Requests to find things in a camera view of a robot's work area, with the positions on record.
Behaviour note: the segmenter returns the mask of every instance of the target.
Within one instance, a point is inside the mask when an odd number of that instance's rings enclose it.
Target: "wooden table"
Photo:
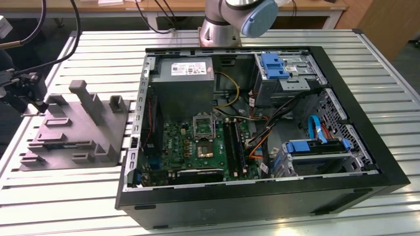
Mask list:
[[[167,0],[176,16],[204,16],[204,0]],[[134,2],[123,5],[99,7],[96,1],[76,2],[82,17],[138,17],[138,9]],[[336,3],[324,0],[296,0],[298,16],[328,16],[324,29],[334,29],[343,11],[348,6],[343,0]],[[150,24],[158,29],[158,17],[164,16],[154,0],[144,0],[140,7],[146,11]],[[68,0],[47,1],[47,17],[72,18],[72,6]],[[294,4],[279,8],[279,16],[291,16]],[[8,18],[39,18],[42,11],[40,0],[0,0],[0,14]]]

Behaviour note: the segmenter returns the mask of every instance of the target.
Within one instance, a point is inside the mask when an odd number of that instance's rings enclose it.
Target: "aluminum extrusion table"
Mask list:
[[[71,37],[63,56],[71,49]],[[115,210],[120,166],[20,172],[20,153],[43,118],[24,118],[0,161],[0,236],[175,235],[387,235],[420,234],[420,97],[363,34],[351,30],[274,30],[244,46],[323,46],[359,103],[410,177],[411,185],[336,215],[146,231]],[[199,46],[196,31],[158,35],[148,31],[84,32],[76,54],[47,78],[50,93],[70,93],[86,80],[102,99],[120,94],[135,100],[144,49]],[[127,125],[126,134],[131,133]],[[123,147],[128,147],[128,138]]]

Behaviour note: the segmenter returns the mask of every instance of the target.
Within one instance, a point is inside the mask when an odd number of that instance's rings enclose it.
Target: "orange wire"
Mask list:
[[[258,119],[259,117],[255,117],[255,116],[252,115],[252,113],[254,113],[254,107],[252,107],[251,110],[250,110],[250,117],[254,118],[254,119]]]
[[[255,146],[255,148],[254,148],[254,150],[252,150],[252,152],[251,152],[251,154],[250,154],[250,158],[251,158],[251,159],[256,157],[256,156],[254,156],[255,151],[256,151],[258,147],[262,146],[264,140],[268,138],[268,134],[264,136],[264,138],[260,140],[260,142],[259,142],[258,145]]]
[[[327,138],[331,139],[332,136],[331,136],[330,130],[328,130],[328,128],[327,128],[327,126],[324,124],[322,124],[322,128],[323,128],[323,130],[326,132]]]

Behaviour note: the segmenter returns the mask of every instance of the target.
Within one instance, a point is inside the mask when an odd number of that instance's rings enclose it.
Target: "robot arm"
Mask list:
[[[276,20],[278,11],[275,0],[207,0],[202,46],[239,46],[240,32],[250,38],[262,36]]]

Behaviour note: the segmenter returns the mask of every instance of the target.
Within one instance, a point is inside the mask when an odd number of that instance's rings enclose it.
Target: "black cable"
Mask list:
[[[0,49],[20,47],[22,45],[30,43],[42,31],[42,27],[43,27],[44,21],[46,21],[46,15],[47,15],[47,0],[42,0],[42,17],[40,17],[39,24],[38,24],[36,28],[34,29],[32,33],[23,40],[7,42],[7,43],[0,43]]]
[[[47,15],[47,0],[42,0],[42,17],[40,17],[39,25],[32,31],[32,33],[30,34],[30,36],[26,39],[20,40],[22,45],[30,43],[30,41],[38,36],[39,32],[42,31],[42,27],[46,21],[46,15]]]
[[[275,111],[274,115],[271,116],[271,118],[268,119],[266,126],[264,126],[264,130],[260,131],[260,133],[248,141],[248,143],[255,142],[259,138],[264,137],[267,135],[267,132],[271,131],[271,128],[276,125],[278,120],[287,114],[290,113],[294,108],[296,107],[299,100],[302,98],[304,98],[308,95],[320,93],[324,89],[323,88],[316,88],[311,91],[304,91],[300,92],[291,100],[288,100],[286,102],[286,104],[283,104],[279,109]]]
[[[176,24],[176,17],[175,17],[175,14],[174,14],[172,9],[171,9],[168,3],[167,3],[167,0],[164,0],[164,3],[166,3],[166,5],[167,5],[167,7],[168,7],[168,9],[170,9],[170,12],[171,12],[171,14],[172,14],[172,18],[174,18],[174,22],[175,22],[175,24]]]
[[[167,14],[167,12],[166,12],[166,10],[164,10],[164,8],[163,8],[163,6],[160,5],[160,3],[158,2],[158,0],[155,0],[155,2],[156,2],[156,4],[158,4],[158,6],[159,6],[159,8],[160,8],[160,10],[163,11],[163,13],[166,14],[166,16],[167,16],[167,20],[170,21],[170,23],[172,24],[172,27],[174,28],[176,28],[176,26],[175,26],[175,22],[174,22],[174,20],[171,20],[171,17],[170,17],[170,15]]]
[[[292,2],[294,2],[294,13],[292,13],[292,16],[296,16],[298,15],[298,5],[296,5],[295,0],[292,0]]]
[[[76,39],[75,39],[75,44],[74,44],[74,48],[70,52],[70,54],[67,56],[64,56],[63,58],[58,59],[58,60],[54,60],[46,64],[42,64],[39,66],[35,66],[32,68],[28,68],[28,69],[24,69],[24,70],[20,70],[20,71],[16,71],[14,73],[14,76],[19,76],[19,75],[23,75],[23,74],[28,74],[31,72],[34,72],[35,70],[40,69],[40,68],[44,68],[47,66],[51,66],[51,65],[55,65],[63,61],[66,61],[74,54],[75,54],[75,51],[76,51],[76,48],[79,46],[79,40],[80,40],[80,36],[82,36],[82,22],[80,22],[80,15],[79,15],[79,10],[78,10],[78,6],[76,6],[76,3],[75,3],[75,0],[70,0],[71,3],[72,3],[72,7],[74,7],[74,11],[75,11],[75,17],[76,17]]]
[[[147,20],[144,19],[143,11],[142,11],[142,9],[140,9],[138,0],[134,0],[134,1],[135,1],[135,3],[136,3],[136,7],[138,7],[138,10],[139,10],[140,15],[142,15],[142,20],[143,20],[144,24],[150,27],[150,29],[151,29],[155,33],[160,33],[160,34],[168,34],[168,33],[171,33],[171,32],[174,31],[174,29],[170,29],[170,30],[167,30],[166,32],[160,32],[160,31],[158,31],[156,29],[154,29],[154,27],[150,25],[150,23],[148,23]]]

